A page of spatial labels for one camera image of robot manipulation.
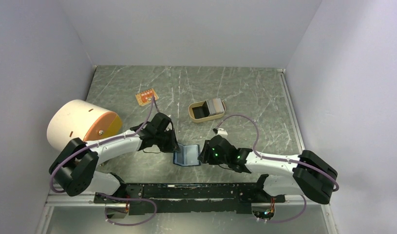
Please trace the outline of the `blue leather card holder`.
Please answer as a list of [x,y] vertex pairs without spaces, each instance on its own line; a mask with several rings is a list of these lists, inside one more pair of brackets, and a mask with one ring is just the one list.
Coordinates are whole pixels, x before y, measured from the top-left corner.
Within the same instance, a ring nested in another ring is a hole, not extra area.
[[198,159],[200,154],[200,146],[195,145],[182,145],[178,144],[179,150],[173,153],[173,164],[190,167],[190,166],[200,166],[201,162]]

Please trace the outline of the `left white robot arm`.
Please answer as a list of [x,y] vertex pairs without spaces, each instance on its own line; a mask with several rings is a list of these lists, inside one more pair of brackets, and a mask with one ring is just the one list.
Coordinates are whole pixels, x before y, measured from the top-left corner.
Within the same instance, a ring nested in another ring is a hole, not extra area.
[[51,184],[51,189],[69,196],[82,192],[106,194],[113,202],[119,203],[126,198],[126,183],[119,176],[98,172],[96,168],[117,156],[152,146],[157,146],[163,153],[179,150],[173,122],[163,113],[157,113],[151,121],[105,139],[84,142],[74,138],[49,168],[51,183],[56,182],[62,188],[57,190]]

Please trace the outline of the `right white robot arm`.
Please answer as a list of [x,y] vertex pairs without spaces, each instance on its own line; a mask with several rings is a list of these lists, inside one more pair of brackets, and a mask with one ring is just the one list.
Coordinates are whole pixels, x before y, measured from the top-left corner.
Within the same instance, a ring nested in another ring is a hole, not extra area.
[[338,176],[333,167],[310,150],[289,156],[259,153],[236,148],[220,135],[205,141],[198,160],[203,164],[225,164],[238,173],[265,176],[254,190],[261,202],[272,196],[304,195],[316,203],[329,204]]

